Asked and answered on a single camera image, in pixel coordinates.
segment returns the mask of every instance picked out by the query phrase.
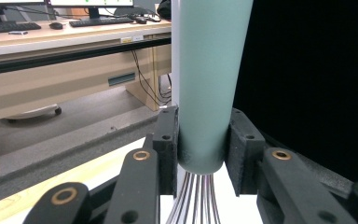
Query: desk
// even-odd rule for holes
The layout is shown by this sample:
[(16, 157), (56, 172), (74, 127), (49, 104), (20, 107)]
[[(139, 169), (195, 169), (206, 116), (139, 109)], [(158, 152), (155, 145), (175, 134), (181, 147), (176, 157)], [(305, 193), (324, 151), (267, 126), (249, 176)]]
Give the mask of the desk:
[[(120, 47), (120, 38), (125, 37), (142, 36), (145, 43), (170, 38), (170, 22), (82, 28), (73, 28), (67, 22), (62, 22), (66, 24), (62, 30), (52, 30), (49, 21), (41, 21), (38, 24), (42, 29), (29, 31), (28, 35), (0, 34), (0, 119), (122, 85), (149, 108), (158, 110), (156, 99), (140, 87), (131, 52), (87, 52)], [(76, 58), (82, 52), (83, 57)], [(157, 90), (158, 76), (171, 72), (171, 45), (139, 47), (136, 52), (142, 73), (151, 89)], [(67, 60), (68, 53), (75, 59)], [(65, 59), (51, 60), (60, 55)], [(112, 77), (127, 74), (134, 74), (133, 79), (109, 85)]]

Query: computer mouse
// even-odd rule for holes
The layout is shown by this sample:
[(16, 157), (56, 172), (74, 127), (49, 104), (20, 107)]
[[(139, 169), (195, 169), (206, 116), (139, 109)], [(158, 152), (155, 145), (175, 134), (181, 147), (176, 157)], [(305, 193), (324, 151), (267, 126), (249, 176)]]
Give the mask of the computer mouse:
[(62, 24), (59, 22), (53, 22), (49, 26), (53, 30), (62, 30)]
[(137, 17), (135, 18), (135, 21), (139, 24), (147, 24), (147, 19), (145, 17)]

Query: cylindrical object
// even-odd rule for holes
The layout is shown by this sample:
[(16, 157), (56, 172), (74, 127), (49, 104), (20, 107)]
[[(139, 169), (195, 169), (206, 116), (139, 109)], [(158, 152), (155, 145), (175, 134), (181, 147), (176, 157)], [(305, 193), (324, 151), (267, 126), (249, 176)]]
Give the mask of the cylindrical object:
[(223, 164), (253, 0), (178, 3), (179, 162), (207, 175)]
[(180, 8), (179, 8), (179, 1), (171, 1), (172, 5), (172, 105), (179, 106), (179, 78), (180, 78), (180, 71), (179, 71), (179, 27), (180, 27)]

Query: black cable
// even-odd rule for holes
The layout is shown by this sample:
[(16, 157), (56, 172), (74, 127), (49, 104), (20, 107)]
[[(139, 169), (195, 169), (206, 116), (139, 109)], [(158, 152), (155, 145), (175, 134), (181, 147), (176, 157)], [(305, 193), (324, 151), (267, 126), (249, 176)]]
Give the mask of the black cable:
[(171, 91), (167, 91), (167, 92), (161, 92), (161, 86), (158, 85), (158, 91), (159, 91), (159, 95), (162, 97), (162, 98), (165, 98), (165, 99), (169, 99), (171, 96), (169, 94), (171, 94)]
[(159, 14), (155, 13), (154, 11), (150, 10), (150, 9), (147, 9), (147, 8), (144, 8), (144, 10), (146, 10), (147, 12), (150, 12), (151, 13), (151, 16), (147, 16), (146, 19), (148, 21), (153, 21), (153, 22), (161, 22), (161, 17), (159, 16)]
[(123, 18), (123, 17), (128, 17), (128, 15), (124, 15), (124, 16), (116, 16), (116, 15), (115, 15), (115, 13), (113, 13), (113, 12), (109, 11), (109, 10), (107, 9), (107, 7), (105, 8), (105, 10), (111, 14), (111, 15), (105, 15), (105, 16), (109, 16), (109, 17), (113, 17), (113, 18)]
[(59, 15), (59, 14), (47, 13), (47, 12), (44, 12), (44, 11), (39, 11), (39, 10), (36, 10), (36, 9), (27, 8), (27, 7), (22, 7), (22, 8), (26, 8), (26, 9), (32, 10), (32, 11), (20, 10), (20, 9), (12, 8), (12, 7), (5, 7), (5, 10), (10, 9), (10, 10), (19, 11), (19, 12), (34, 13), (34, 14), (41, 14), (41, 15), (49, 15), (49, 16), (56, 16), (56, 17), (58, 16), (58, 17), (66, 18), (66, 19), (72, 19), (72, 18), (70, 18), (69, 16), (83, 16), (83, 15)]
[(170, 81), (170, 87), (172, 88), (171, 76), (170, 74), (167, 74), (167, 76), (168, 76), (168, 81)]
[[(153, 88), (150, 86), (150, 84), (146, 81), (146, 78), (144, 77), (144, 74), (142, 74), (141, 72), (141, 68), (139, 66), (139, 61), (138, 61), (138, 55), (136, 54), (136, 52), (134, 50), (131, 51), (132, 52), (132, 56), (133, 56), (133, 59), (135, 61), (135, 64), (136, 64), (136, 67), (138, 69), (138, 78), (139, 78), (139, 83), (141, 84), (141, 87), (142, 89), (144, 89), (144, 91), (147, 93), (147, 95), (149, 95), (152, 100), (158, 105), (158, 106), (164, 106), (164, 105), (167, 105), (171, 99), (169, 101), (163, 101), (163, 100), (160, 100), (156, 93), (153, 91)], [(144, 85), (142, 84), (142, 79), (145, 81), (145, 83), (147, 84), (147, 86), (150, 88), (150, 90), (153, 92), (154, 94), (154, 97), (146, 90), (146, 88), (144, 87)]]

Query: black backdrop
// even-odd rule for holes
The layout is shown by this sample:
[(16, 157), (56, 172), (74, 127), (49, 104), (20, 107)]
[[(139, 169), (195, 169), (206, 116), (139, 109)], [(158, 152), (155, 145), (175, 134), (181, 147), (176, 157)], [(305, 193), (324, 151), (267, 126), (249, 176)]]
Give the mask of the black backdrop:
[(358, 1), (255, 0), (234, 107), (358, 181)]

